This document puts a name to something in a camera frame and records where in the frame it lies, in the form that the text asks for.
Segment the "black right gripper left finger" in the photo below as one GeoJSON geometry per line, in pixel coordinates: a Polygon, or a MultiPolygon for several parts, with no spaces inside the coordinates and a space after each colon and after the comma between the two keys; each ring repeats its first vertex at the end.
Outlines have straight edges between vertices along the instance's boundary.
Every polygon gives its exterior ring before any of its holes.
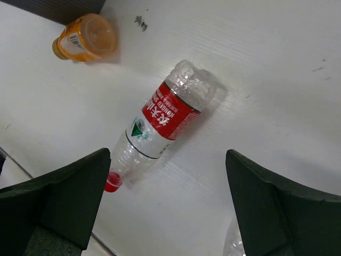
{"type": "Polygon", "coordinates": [[[1,255],[81,255],[88,247],[110,151],[1,189],[1,255]]]}

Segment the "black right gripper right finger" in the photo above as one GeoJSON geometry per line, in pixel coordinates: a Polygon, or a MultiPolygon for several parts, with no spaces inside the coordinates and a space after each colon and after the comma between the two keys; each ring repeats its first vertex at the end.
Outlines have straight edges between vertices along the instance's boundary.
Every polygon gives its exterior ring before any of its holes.
{"type": "Polygon", "coordinates": [[[285,178],[233,149],[225,166],[246,255],[340,255],[340,196],[285,178]]]}

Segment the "grey mesh waste bin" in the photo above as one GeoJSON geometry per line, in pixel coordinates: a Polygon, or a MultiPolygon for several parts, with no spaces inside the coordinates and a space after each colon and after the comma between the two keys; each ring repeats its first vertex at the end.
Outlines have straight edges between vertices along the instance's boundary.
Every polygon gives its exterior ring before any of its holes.
{"type": "Polygon", "coordinates": [[[105,0],[4,0],[3,3],[67,25],[86,14],[99,14],[105,0]]]}

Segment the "squashed clear blue-label bottle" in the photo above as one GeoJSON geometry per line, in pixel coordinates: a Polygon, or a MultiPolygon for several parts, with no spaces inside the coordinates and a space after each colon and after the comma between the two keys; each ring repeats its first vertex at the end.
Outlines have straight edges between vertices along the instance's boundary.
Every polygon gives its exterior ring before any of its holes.
{"type": "Polygon", "coordinates": [[[228,232],[226,234],[223,255],[246,256],[236,216],[232,218],[229,225],[228,232]]]}

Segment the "red label water bottle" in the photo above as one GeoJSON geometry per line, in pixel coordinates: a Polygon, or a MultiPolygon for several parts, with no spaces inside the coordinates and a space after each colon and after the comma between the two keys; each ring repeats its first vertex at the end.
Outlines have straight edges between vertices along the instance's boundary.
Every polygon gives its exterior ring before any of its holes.
{"type": "Polygon", "coordinates": [[[124,130],[113,150],[104,190],[117,191],[149,170],[206,109],[218,89],[214,75],[188,60],[176,64],[124,130]]]}

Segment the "small orange juice bottle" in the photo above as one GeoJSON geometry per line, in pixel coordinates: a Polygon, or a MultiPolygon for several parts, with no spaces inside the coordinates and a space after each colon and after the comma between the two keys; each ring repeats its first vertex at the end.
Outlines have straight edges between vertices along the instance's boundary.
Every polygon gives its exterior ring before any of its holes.
{"type": "Polygon", "coordinates": [[[62,60],[91,62],[108,57],[117,47],[117,33],[101,15],[89,13],[69,23],[52,43],[62,60]]]}

